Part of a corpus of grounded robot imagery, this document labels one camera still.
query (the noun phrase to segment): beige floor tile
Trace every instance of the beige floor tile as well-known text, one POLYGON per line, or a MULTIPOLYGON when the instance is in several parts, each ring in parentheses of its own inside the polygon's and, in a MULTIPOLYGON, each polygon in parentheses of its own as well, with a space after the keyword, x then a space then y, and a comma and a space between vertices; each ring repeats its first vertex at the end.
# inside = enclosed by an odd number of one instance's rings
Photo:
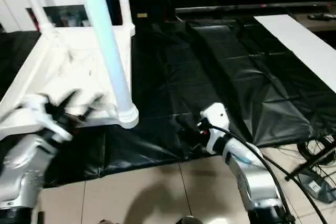
POLYGON ((82 224, 172 224, 190 215, 178 164, 86 182, 82 224))
MULTIPOLYGON (((296 150, 295 145, 285 146, 284 148, 296 150)), ((285 170, 289 172, 292 171, 299 163, 305 161, 299 154, 291 151, 281 150, 280 152, 279 150, 274 148, 267 148, 264 149, 262 152, 271 157, 274 161, 279 163, 285 170)), ((274 171, 279 178, 281 186, 286 196, 289 198, 289 201, 293 205, 297 215, 304 216, 313 213, 314 209, 312 205, 309 203, 309 201, 302 193, 302 191, 298 188, 298 186, 292 181, 285 181, 284 174, 276 169, 274 166, 272 166, 272 168, 274 168, 274 171)), ((331 204, 325 204, 317 200, 314 200, 314 202, 321 210, 336 206, 336 202, 333 202, 331 204)))
POLYGON ((182 163, 181 170, 192 214, 204 224, 249 223, 236 178, 221 157, 182 163))
POLYGON ((45 224, 81 224, 85 182, 44 189, 40 205, 45 224))
MULTIPOLYGON (((322 214, 327 221, 327 223, 335 223, 336 219, 336 208, 327 208, 322 211, 322 214)), ((322 223, 319 216, 316 213, 305 215, 300 217, 302 224, 320 224, 322 223)))

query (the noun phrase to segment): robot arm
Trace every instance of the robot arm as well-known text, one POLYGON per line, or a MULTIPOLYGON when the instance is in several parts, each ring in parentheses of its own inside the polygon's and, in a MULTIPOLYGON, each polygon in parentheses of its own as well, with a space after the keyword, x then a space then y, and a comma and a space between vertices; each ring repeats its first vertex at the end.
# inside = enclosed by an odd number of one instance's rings
POLYGON ((74 94, 59 106, 53 106, 43 95, 34 95, 25 102, 24 107, 31 109, 44 128, 38 133, 25 135, 4 159, 0 174, 1 224, 30 224, 47 168, 62 143, 72 139, 70 133, 74 127, 92 111, 90 106, 80 117, 65 113, 65 107, 74 94))
MULTIPOLYGON (((294 223, 286 213, 278 188, 259 157, 237 139, 214 128, 228 130, 229 119, 221 103, 214 103, 201 112, 202 120, 197 125, 201 133, 209 135, 208 152, 222 154, 237 179, 238 189, 251 223, 294 223)), ((259 156, 261 151, 249 144, 259 156)))

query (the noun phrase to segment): white pole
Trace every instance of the white pole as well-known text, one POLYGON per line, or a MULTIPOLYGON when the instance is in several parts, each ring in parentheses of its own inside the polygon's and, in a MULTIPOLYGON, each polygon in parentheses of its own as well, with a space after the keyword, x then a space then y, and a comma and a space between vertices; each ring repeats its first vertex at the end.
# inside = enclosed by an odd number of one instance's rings
POLYGON ((40 31, 43 33, 53 29, 52 23, 49 21, 43 7, 40 5, 38 0, 29 0, 33 13, 38 21, 40 31))
POLYGON ((106 0, 86 0, 86 5, 114 90, 119 120, 125 124, 134 120, 137 123, 139 113, 128 89, 106 0))
POLYGON ((133 36, 135 34, 135 26, 132 22, 130 1, 129 0, 119 0, 119 1, 122 16, 122 24, 131 27, 131 35, 133 36))

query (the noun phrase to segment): black mat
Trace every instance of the black mat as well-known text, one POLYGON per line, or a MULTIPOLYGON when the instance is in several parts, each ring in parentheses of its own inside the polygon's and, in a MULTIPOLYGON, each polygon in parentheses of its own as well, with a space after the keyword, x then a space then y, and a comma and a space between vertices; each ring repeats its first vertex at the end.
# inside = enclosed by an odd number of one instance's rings
POLYGON ((37 31, 0 33, 0 99, 5 95, 39 37, 40 33, 37 31))
MULTIPOLYGON (((253 18, 138 26, 132 96, 139 125, 83 129, 52 163, 46 186, 207 156, 181 130, 213 102, 228 108, 231 130, 259 147, 336 126, 336 95, 253 18)), ((0 143, 2 156, 17 139, 0 143)))

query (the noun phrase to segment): white cabinet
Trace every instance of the white cabinet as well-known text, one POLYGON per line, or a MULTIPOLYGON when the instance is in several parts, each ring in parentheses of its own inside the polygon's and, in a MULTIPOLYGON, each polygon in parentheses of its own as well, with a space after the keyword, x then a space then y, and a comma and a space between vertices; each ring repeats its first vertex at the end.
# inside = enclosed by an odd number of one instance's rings
MULTIPOLYGON (((88 26, 84 0, 39 0, 57 27, 88 26)), ((0 23, 6 32, 37 30, 29 0, 0 0, 0 23)))
POLYGON ((7 33, 20 30, 4 0, 0 0, 0 24, 7 33))

